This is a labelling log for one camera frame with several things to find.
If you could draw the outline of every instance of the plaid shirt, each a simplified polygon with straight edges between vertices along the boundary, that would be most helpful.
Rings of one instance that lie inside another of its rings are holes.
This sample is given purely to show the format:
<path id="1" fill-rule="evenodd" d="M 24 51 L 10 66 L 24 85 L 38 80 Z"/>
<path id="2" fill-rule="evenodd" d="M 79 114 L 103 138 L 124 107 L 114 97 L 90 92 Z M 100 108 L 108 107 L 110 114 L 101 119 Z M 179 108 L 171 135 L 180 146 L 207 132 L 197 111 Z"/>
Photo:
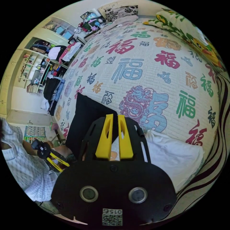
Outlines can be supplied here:
<path id="1" fill-rule="evenodd" d="M 27 154 L 22 146 L 23 134 L 19 127 L 3 121 L 2 142 L 11 148 L 2 150 L 6 163 L 15 180 L 33 201 L 49 201 L 59 173 L 49 169 L 44 160 Z"/>

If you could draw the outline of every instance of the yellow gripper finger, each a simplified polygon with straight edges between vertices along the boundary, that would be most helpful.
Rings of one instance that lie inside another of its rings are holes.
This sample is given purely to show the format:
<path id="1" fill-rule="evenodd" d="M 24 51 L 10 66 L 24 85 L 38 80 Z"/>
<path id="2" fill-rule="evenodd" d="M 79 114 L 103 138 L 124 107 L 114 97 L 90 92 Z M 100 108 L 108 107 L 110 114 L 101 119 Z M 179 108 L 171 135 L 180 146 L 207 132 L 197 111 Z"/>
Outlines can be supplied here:
<path id="1" fill-rule="evenodd" d="M 54 166 L 59 172 L 63 172 L 63 170 L 58 166 L 56 165 L 49 157 L 47 158 L 47 160 L 49 161 L 49 163 Z"/>
<path id="2" fill-rule="evenodd" d="M 113 131 L 113 114 L 106 115 L 101 137 L 96 150 L 96 157 L 110 160 Z"/>
<path id="3" fill-rule="evenodd" d="M 133 151 L 132 145 L 129 138 L 129 132 L 125 121 L 124 115 L 118 115 L 118 136 L 119 136 L 119 151 L 120 160 L 132 159 Z"/>

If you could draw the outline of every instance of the camera lens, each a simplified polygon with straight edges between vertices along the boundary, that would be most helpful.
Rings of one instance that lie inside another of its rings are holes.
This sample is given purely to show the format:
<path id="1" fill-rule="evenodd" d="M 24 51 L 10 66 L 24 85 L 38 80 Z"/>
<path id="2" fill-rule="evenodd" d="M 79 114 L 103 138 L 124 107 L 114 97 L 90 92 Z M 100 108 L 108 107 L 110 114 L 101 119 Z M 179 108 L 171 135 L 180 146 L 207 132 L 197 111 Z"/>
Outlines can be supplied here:
<path id="1" fill-rule="evenodd" d="M 147 191 L 144 188 L 136 187 L 130 190 L 129 200 L 134 204 L 140 204 L 147 198 Z"/>
<path id="2" fill-rule="evenodd" d="M 98 198 L 98 191 L 92 186 L 85 186 L 80 190 L 80 197 L 85 202 L 94 202 Z"/>

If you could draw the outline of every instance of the striped fabric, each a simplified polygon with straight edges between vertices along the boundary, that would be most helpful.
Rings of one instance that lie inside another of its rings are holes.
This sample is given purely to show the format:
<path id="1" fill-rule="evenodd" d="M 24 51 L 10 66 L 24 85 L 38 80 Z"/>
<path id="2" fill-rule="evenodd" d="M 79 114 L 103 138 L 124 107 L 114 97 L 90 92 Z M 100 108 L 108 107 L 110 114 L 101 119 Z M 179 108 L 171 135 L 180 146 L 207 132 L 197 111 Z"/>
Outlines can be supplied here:
<path id="1" fill-rule="evenodd" d="M 215 142 L 204 166 L 188 186 L 177 194 L 176 205 L 162 222 L 168 222 L 170 218 L 194 206 L 215 183 L 227 161 L 230 152 L 230 78 L 218 75 L 217 83 L 220 114 Z"/>

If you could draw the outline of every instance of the black pillow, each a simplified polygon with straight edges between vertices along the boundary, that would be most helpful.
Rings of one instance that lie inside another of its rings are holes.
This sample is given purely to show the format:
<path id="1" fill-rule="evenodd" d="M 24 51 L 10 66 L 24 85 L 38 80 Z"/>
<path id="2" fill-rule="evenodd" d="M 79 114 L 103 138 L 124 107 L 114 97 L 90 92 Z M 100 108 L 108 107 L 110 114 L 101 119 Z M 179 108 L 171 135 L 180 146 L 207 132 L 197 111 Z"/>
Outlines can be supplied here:
<path id="1" fill-rule="evenodd" d="M 114 115 L 112 133 L 113 143 L 118 137 L 117 112 L 87 96 L 80 93 L 77 94 L 75 116 L 70 125 L 65 143 L 77 159 L 80 153 L 82 141 L 91 124 L 100 117 L 105 117 L 107 114 Z"/>

